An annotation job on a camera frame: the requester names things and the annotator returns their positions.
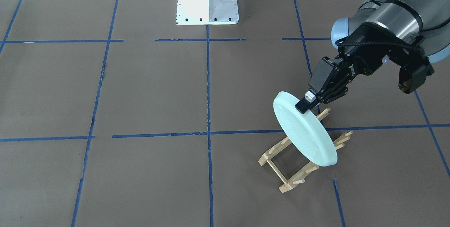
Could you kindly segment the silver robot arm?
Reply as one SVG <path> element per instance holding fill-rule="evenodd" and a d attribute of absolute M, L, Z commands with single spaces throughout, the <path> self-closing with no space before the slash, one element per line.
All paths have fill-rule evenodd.
<path fill-rule="evenodd" d="M 434 73 L 432 64 L 449 56 L 449 15 L 449 0 L 366 0 L 334 23 L 339 54 L 321 59 L 295 108 L 304 114 L 343 97 L 357 75 L 372 75 L 384 58 L 400 67 L 399 89 L 416 91 Z"/>

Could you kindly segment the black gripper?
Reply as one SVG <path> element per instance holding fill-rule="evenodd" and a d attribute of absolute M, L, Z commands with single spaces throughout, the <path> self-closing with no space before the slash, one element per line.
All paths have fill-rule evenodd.
<path fill-rule="evenodd" d="M 347 84 L 357 75 L 369 76 L 381 67 L 381 59 L 408 44 L 375 23 L 363 23 L 349 36 L 336 42 L 339 54 L 323 57 L 308 85 L 305 97 L 295 108 L 305 114 L 318 103 L 332 102 L 344 95 Z"/>

